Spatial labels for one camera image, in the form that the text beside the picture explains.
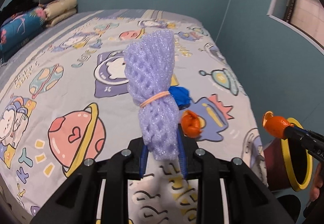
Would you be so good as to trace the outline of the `right hand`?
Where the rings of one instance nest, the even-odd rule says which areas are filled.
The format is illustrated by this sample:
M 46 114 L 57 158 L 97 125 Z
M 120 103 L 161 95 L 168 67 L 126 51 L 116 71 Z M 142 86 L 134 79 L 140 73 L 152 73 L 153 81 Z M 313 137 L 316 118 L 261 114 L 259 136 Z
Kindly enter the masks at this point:
M 315 174 L 314 174 L 314 179 L 312 181 L 312 185 L 310 188 L 310 201 L 311 202 L 315 201 L 320 196 L 320 189 L 323 186 L 322 168 L 323 168 L 323 164 L 318 163 Z

